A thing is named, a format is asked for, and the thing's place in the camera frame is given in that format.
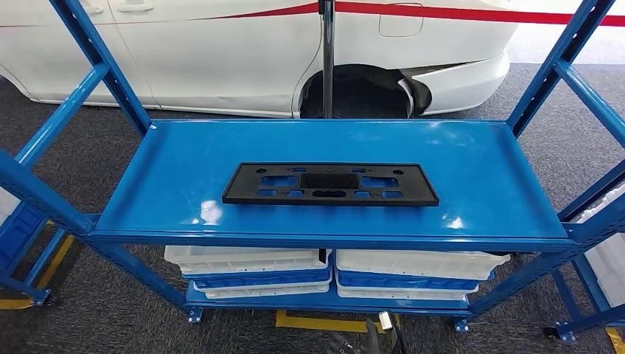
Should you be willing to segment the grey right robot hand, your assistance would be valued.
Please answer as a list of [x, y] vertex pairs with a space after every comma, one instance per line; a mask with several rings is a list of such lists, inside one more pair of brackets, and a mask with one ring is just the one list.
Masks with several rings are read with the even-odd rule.
[[345, 337], [333, 334], [329, 342], [330, 348], [326, 349], [328, 354], [374, 354], [381, 353], [378, 330], [372, 320], [365, 320], [366, 340], [365, 344], [351, 344]]

